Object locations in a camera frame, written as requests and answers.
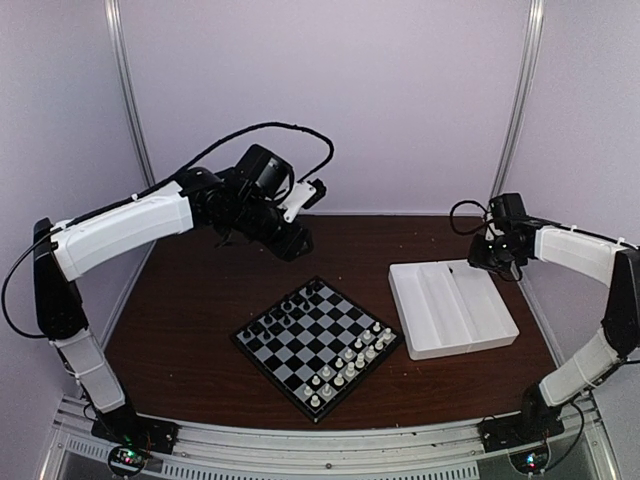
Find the white plastic divided tray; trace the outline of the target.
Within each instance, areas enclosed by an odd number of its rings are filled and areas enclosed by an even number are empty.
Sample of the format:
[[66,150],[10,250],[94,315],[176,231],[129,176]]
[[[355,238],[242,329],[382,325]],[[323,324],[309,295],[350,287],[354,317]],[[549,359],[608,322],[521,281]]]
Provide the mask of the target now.
[[413,361],[505,347],[519,335],[489,273],[465,260],[392,264],[389,283]]

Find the black white chessboard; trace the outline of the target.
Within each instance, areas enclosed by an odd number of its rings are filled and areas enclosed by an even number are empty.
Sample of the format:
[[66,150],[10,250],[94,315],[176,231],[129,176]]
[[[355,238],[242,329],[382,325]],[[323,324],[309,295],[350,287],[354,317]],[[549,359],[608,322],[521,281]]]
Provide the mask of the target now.
[[[308,283],[313,283],[313,293],[309,297],[304,293]],[[293,308],[289,311],[283,308],[286,297],[289,297],[293,304]],[[280,309],[283,313],[279,320],[272,316],[275,309]],[[271,324],[264,323],[266,314],[273,317]],[[289,325],[283,324],[283,318],[286,315],[291,317]],[[346,342],[350,343],[352,338],[374,322],[380,322],[384,328],[390,327],[402,337],[401,343],[391,352],[393,353],[403,343],[403,334],[326,280],[316,276],[285,294],[282,299],[238,328],[230,335],[230,340],[281,393],[308,419],[317,424],[345,400],[391,353],[387,354],[363,380],[359,380],[355,388],[337,405],[322,414],[318,422],[314,422],[311,412],[294,394],[303,383],[295,372],[302,368],[304,374],[310,373],[311,369],[306,366],[306,363],[318,356],[323,349],[329,348],[329,345],[344,331],[348,331]],[[243,338],[243,332],[246,329],[252,332],[252,338],[249,340]],[[267,341],[263,339],[266,329],[271,332],[271,339]]]

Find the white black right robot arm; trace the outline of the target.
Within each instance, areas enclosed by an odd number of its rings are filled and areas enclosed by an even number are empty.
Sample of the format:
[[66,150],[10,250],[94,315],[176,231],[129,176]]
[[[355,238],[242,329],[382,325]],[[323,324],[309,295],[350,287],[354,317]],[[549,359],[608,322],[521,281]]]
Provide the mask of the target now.
[[533,217],[504,216],[469,233],[469,263],[497,274],[531,265],[530,289],[566,357],[513,419],[519,440],[551,424],[549,409],[598,386],[639,346],[639,249]]

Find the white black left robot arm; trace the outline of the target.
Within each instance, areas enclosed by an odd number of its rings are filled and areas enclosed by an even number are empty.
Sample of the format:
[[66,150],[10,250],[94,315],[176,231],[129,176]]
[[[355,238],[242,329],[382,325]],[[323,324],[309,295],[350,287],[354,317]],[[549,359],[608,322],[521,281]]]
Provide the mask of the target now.
[[161,239],[211,228],[222,239],[238,233],[275,257],[293,261],[311,252],[299,214],[326,193],[319,179],[294,177],[287,161],[258,144],[219,172],[187,167],[150,191],[82,217],[43,219],[24,252],[33,259],[36,338],[47,340],[70,367],[106,429],[123,444],[137,442],[144,424],[96,339],[84,306],[87,277]]

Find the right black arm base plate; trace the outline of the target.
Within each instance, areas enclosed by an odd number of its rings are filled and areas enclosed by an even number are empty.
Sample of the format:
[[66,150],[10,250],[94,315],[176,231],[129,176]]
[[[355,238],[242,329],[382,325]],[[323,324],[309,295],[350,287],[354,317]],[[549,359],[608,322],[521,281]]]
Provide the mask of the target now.
[[519,412],[478,424],[484,450],[489,453],[511,449],[562,434],[561,410],[561,406],[549,406],[538,390],[525,393]]

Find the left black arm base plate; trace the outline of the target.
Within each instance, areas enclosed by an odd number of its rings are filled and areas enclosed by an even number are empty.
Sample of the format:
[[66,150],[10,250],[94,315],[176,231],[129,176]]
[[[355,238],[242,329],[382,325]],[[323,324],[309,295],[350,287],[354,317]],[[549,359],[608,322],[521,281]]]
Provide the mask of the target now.
[[140,451],[173,452],[179,432],[175,422],[141,416],[129,400],[111,412],[97,409],[95,414],[91,429],[95,437]]

